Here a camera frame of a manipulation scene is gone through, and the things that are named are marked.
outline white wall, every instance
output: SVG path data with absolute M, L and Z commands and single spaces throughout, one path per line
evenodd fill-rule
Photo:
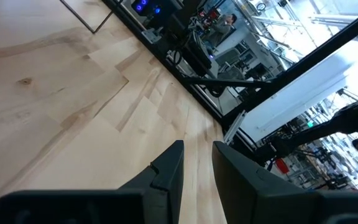
M 259 59 L 259 63 L 264 65 L 269 69 L 276 68 L 278 63 L 274 60 L 273 56 L 269 51 L 263 49 L 257 42 L 254 35 L 249 33 L 246 36 L 246 42 L 251 49 L 251 51 L 255 54 L 255 56 Z
M 356 64 L 358 41 L 353 40 L 247 113 L 241 128 L 254 141 L 262 139 L 347 85 L 346 77 L 358 76 L 347 72 Z
M 253 60 L 253 61 L 248 65 L 248 66 L 249 66 L 249 69 L 247 69 L 246 71 L 248 72 L 249 70 L 251 70 L 252 68 L 255 68 L 255 67 L 256 67 L 258 64 L 260 64 L 260 63 L 261 63 L 260 59 L 255 56 L 255 60 Z
M 246 26 L 237 28 L 226 40 L 219 44 L 216 48 L 219 54 L 227 49 L 235 47 L 240 41 L 242 41 L 249 34 L 249 30 Z

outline metal pipe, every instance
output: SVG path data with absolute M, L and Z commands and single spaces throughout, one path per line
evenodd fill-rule
M 313 16 L 310 16 L 309 18 L 353 22 L 358 18 L 358 16 L 315 14 Z
M 334 26 L 334 27 L 340 27 L 340 28 L 344 28 L 350 24 L 350 23 L 346 23 L 346 22 L 333 22 L 333 21 L 328 22 L 328 21 L 315 21 L 315 20 L 311 20 L 311 22 L 314 24 L 322 24 L 322 25 Z
M 66 1 L 60 0 L 61 3 L 63 3 L 64 6 L 89 30 L 92 34 L 94 34 L 94 30 L 91 26 L 88 25 L 87 22 L 69 5 Z
M 312 41 L 312 43 L 314 44 L 314 46 L 317 47 L 316 42 L 314 41 L 314 38 L 312 38 L 311 34 L 309 33 L 308 29 L 306 29 L 305 25 L 303 24 L 302 20 L 299 18 L 298 14 L 295 12 L 294 8 L 292 7 L 292 4 L 290 3 L 289 0 L 285 0 L 287 2 L 287 5 L 289 7 L 289 9 L 291 10 L 292 13 L 294 13 L 295 17 L 299 20 L 300 24 L 302 25 L 302 27 L 304 28 L 305 32 L 308 34 L 310 40 Z
M 270 48 L 268 48 L 268 47 L 266 47 L 266 46 L 264 46 L 264 45 L 260 45 L 260 46 L 263 47 L 264 49 L 268 50 L 270 53 L 272 53 L 272 54 L 278 56 L 279 58 L 281 58 L 281 59 L 283 59 L 283 60 L 286 60 L 286 61 L 287 61 L 288 63 L 290 63 L 290 64 L 294 64 L 294 63 L 295 63 L 295 62 L 292 61 L 291 59 L 286 58 L 286 57 L 280 55 L 279 53 L 275 52 L 274 50 L 272 50 L 272 49 L 270 49 Z
M 274 4 L 273 5 L 274 11 L 277 13 L 277 15 L 279 16 L 280 19 L 284 19 L 283 16 L 280 14 L 280 12 L 277 9 L 277 6 Z
M 269 38 L 269 37 L 265 37 L 264 35 L 260 35 L 260 34 L 257 34 L 257 33 L 255 33 L 255 32 L 252 32 L 252 31 L 251 31 L 251 34 L 257 35 L 257 36 L 259 36 L 259 37 L 266 38 L 266 39 L 268 39 L 269 41 L 271 41 L 271 42 L 273 42 L 273 43 L 276 43 L 276 44 L 278 44 L 278 45 L 284 46 L 284 47 L 286 47 L 286 48 L 288 48 L 288 49 L 291 48 L 288 44 L 279 42 L 279 41 L 277 41 L 277 40 L 275 40 L 275 39 L 271 39 L 271 38 Z
M 298 16 L 291 10 L 291 8 L 288 6 L 288 3 L 283 8 L 287 11 L 287 13 L 290 16 L 291 20 L 299 21 Z
M 317 14 L 321 14 L 321 11 L 320 9 L 318 8 L 317 4 L 314 2 L 314 0 L 309 0 L 310 4 L 312 5 L 314 11 L 317 13 Z M 331 31 L 331 29 L 329 27 L 327 27 L 327 30 L 328 32 L 331 34 L 331 35 L 334 35 L 333 32 Z
M 235 4 L 235 6 L 237 7 L 237 9 L 240 11 L 240 13 L 244 16 L 244 18 L 250 23 L 250 30 L 253 30 L 255 32 L 257 32 L 258 30 L 260 31 L 261 34 L 263 34 L 263 30 L 265 30 L 266 28 L 264 27 L 264 25 L 260 22 L 256 22 L 254 20 L 254 18 L 252 18 L 252 16 L 250 15 L 250 12 L 248 12 L 248 10 L 246 9 L 247 13 L 246 14 L 244 12 L 244 10 L 239 6 L 239 3 L 236 0 L 232 0 L 232 2 Z M 266 33 L 263 34 L 264 37 L 266 37 L 267 35 L 271 36 L 270 33 Z
M 289 21 L 285 19 L 270 19 L 262 16 L 252 16 L 254 19 L 260 22 L 271 23 L 279 26 L 302 26 L 299 21 Z

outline black metal bar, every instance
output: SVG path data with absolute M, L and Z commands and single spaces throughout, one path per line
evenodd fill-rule
M 107 16 L 106 18 L 102 21 L 102 23 L 100 23 L 100 25 L 98 26 L 98 28 L 96 28 L 96 30 L 93 32 L 93 34 L 97 33 L 100 28 L 102 28 L 102 26 L 106 23 L 106 21 L 110 18 L 110 16 L 113 14 L 114 12 L 111 11 Z
M 340 89 L 337 93 L 339 94 L 339 96 L 341 96 L 341 95 L 346 95 L 347 97 L 351 98 L 352 100 L 358 101 L 358 99 L 356 98 L 356 97 L 358 97 L 358 96 L 357 96 L 356 94 L 350 92 L 349 90 L 345 90 L 345 89 L 342 88 L 342 89 Z
M 302 151 L 302 150 L 297 150 L 295 149 L 293 152 L 297 153 L 297 154 L 301 154 L 301 155 L 305 155 L 305 156 L 311 156 L 311 157 L 314 157 L 314 158 L 317 158 L 318 159 L 318 156 L 316 156 L 314 153 L 312 152 L 306 152 L 306 151 Z
M 280 75 L 272 83 L 273 85 L 270 88 L 264 88 L 258 91 L 257 96 L 252 98 L 250 101 L 247 103 L 241 103 L 232 111 L 228 112 L 228 114 L 223 118 L 222 126 L 224 128 L 230 126 L 239 113 L 244 110 L 250 111 L 254 109 L 357 36 L 358 18 L 347 27 L 343 28 L 343 30 L 339 31 L 334 37 L 330 38 L 327 42 L 312 51 L 312 53 L 305 56 L 298 63 L 294 64 L 294 66 L 283 72 L 282 75 Z
M 202 93 L 202 90 L 196 86 L 188 85 L 185 82 L 185 77 L 179 72 L 179 70 L 166 60 L 166 55 L 152 45 L 142 34 L 142 27 L 139 23 L 124 9 L 124 7 L 117 3 L 115 0 L 102 0 L 108 8 L 114 10 L 114 14 L 121 20 L 122 23 L 147 47 L 147 49 L 157 58 L 162 65 L 186 88 L 186 90 L 193 95 L 199 104 L 219 123 L 223 117 L 222 113 L 213 105 L 213 103 L 207 99 Z
M 100 28 L 102 28 L 102 26 L 106 23 L 106 21 L 110 18 L 110 16 L 114 13 L 113 10 L 106 16 L 106 18 L 104 18 L 104 20 L 102 21 L 102 23 L 98 26 L 98 28 L 96 28 L 96 30 L 93 30 L 92 27 L 85 22 L 85 20 L 69 5 L 67 4 L 67 2 L 65 0 L 60 0 L 60 2 L 63 3 L 64 6 L 66 6 L 66 8 L 89 30 L 91 31 L 92 34 L 97 33 Z
M 248 88 L 263 88 L 271 85 L 270 82 L 245 81 L 245 80 L 228 80 L 220 78 L 185 78 L 188 85 L 205 85 L 205 86 L 233 86 Z

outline black cable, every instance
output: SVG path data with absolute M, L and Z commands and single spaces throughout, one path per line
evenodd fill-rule
M 274 162 L 275 162 L 275 157 L 270 160 L 270 164 L 266 168 L 267 171 L 269 171 L 269 172 L 272 171 Z
M 247 138 L 254 144 L 254 146 L 256 147 L 256 149 L 252 149 L 253 152 L 255 152 L 257 149 L 259 149 L 258 145 L 256 145 L 256 142 L 242 129 L 239 128 L 240 132 L 242 132 L 245 136 L 247 136 Z
M 191 34 L 188 35 L 188 38 L 186 39 L 186 41 L 184 41 L 183 43 L 178 44 L 178 46 L 175 47 L 175 50 L 174 50 L 175 53 L 173 53 L 173 63 L 175 65 L 179 65 L 180 62 L 182 61 L 183 56 L 181 54 L 181 50 L 182 50 L 182 48 L 184 48 L 186 46 L 186 44 L 190 41 L 190 39 L 191 39 Z

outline light wood plank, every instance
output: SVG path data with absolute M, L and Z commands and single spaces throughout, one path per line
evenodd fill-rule
M 100 0 L 69 0 L 96 26 Z M 0 0 L 0 196 L 115 189 L 185 141 L 180 223 L 225 223 L 211 147 L 221 127 L 112 16 L 91 34 L 59 1 Z

